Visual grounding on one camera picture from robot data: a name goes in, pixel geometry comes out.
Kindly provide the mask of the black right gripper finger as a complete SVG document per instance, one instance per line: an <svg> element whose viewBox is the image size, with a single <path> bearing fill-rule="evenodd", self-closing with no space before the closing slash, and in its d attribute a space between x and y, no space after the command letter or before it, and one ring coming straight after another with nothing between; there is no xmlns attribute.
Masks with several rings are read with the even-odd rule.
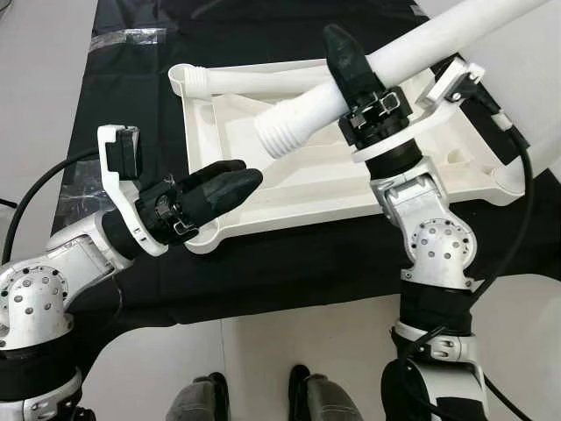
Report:
<svg viewBox="0 0 561 421"><path fill-rule="evenodd" d="M366 107L386 91L364 49L341 25L326 25L322 31L326 67L349 109Z"/></svg>

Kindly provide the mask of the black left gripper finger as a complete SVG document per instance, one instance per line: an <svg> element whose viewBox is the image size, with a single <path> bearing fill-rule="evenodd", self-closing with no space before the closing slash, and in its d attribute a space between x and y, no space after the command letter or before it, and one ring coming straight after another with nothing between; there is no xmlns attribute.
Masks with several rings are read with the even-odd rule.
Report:
<svg viewBox="0 0 561 421"><path fill-rule="evenodd" d="M202 196L248 196L252 193L252 170L242 160L216 161L181 180L180 190Z"/></svg>
<svg viewBox="0 0 561 421"><path fill-rule="evenodd" d="M263 183L255 168L240 169L213 177L188 192L188 219L193 225L207 224L244 203Z"/></svg>

